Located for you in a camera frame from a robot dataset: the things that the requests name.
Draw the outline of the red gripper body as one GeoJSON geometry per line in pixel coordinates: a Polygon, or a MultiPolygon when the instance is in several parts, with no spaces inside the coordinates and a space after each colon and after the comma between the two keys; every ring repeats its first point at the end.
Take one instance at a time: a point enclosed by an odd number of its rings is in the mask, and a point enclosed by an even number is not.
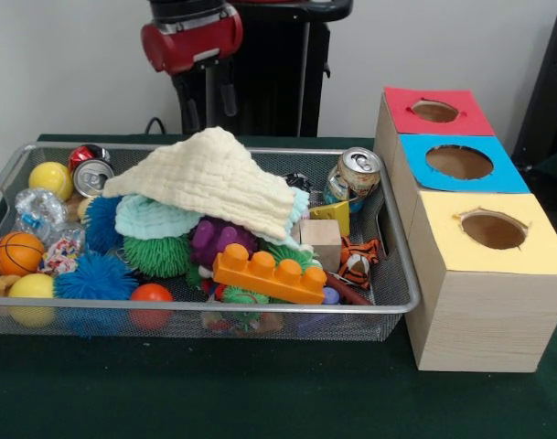
{"type": "Polygon", "coordinates": [[[243,40],[238,11],[222,8],[173,23],[153,21],[141,29],[146,58],[155,71],[175,76],[237,52],[243,40]]]}

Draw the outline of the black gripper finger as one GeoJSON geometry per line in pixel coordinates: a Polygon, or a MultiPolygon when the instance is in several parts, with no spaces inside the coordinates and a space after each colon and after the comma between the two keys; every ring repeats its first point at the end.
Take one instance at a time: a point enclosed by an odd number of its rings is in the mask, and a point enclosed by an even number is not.
{"type": "Polygon", "coordinates": [[[200,130],[200,119],[191,90],[181,74],[174,75],[171,79],[179,102],[182,131],[184,134],[197,133],[200,130]]]}
{"type": "Polygon", "coordinates": [[[220,64],[218,74],[224,114],[228,117],[234,117],[238,112],[238,107],[233,79],[233,64],[231,62],[220,64]]]}

